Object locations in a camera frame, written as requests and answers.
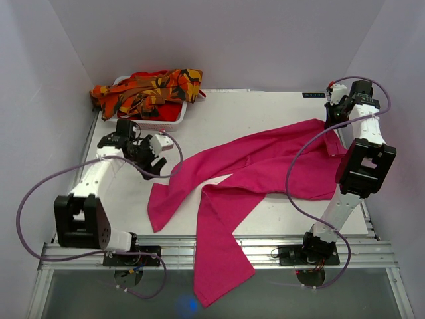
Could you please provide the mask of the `pink trousers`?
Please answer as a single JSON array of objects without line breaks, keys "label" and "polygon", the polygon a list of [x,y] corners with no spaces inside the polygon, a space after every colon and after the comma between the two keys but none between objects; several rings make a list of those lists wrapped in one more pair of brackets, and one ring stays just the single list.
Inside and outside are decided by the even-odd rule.
[{"label": "pink trousers", "polygon": [[197,153],[173,170],[167,185],[152,187],[147,212],[154,231],[166,226],[194,189],[201,189],[193,291],[204,307],[255,273],[233,235],[239,224],[270,193],[331,199],[345,152],[321,120],[306,120]]}]

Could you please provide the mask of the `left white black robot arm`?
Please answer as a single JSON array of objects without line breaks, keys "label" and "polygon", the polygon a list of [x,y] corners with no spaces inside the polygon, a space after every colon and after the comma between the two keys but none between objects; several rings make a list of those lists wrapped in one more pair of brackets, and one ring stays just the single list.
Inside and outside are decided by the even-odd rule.
[{"label": "left white black robot arm", "polygon": [[68,195],[54,201],[54,216],[58,242],[62,247],[117,251],[125,265],[136,264],[141,257],[130,232],[112,229],[102,205],[102,199],[117,172],[128,159],[139,169],[145,180],[161,173],[167,163],[160,153],[173,148],[172,139],[163,134],[136,136],[137,123],[118,120],[114,132],[97,144],[97,163],[89,166],[78,185]]}]

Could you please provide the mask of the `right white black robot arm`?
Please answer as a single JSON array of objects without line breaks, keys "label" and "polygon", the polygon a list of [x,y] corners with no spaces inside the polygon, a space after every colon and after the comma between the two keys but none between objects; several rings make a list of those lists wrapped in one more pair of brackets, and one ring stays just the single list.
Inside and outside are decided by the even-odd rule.
[{"label": "right white black robot arm", "polygon": [[324,264],[337,257],[337,232],[353,210],[382,187],[396,157],[380,130],[379,101],[373,98],[371,80],[359,78],[350,88],[332,82],[325,104],[327,128],[351,125],[353,142],[337,168],[335,193],[320,221],[303,237],[301,259],[308,264]]}]

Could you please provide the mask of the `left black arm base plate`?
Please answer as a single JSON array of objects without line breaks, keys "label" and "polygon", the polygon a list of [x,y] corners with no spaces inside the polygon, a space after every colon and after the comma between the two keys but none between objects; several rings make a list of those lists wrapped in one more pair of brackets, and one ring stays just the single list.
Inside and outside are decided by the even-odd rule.
[{"label": "left black arm base plate", "polygon": [[159,266],[161,262],[157,256],[161,256],[162,247],[159,245],[137,246],[136,255],[117,255],[106,253],[102,265],[106,267],[132,267]]}]

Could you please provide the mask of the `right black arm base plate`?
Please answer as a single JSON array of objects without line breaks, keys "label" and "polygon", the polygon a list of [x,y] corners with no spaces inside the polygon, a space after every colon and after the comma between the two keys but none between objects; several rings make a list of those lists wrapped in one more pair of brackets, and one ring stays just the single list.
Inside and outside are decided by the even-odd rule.
[{"label": "right black arm base plate", "polygon": [[301,244],[278,246],[278,259],[281,266],[318,266],[322,262],[329,266],[340,264],[337,251],[325,258],[317,253],[307,251]]}]

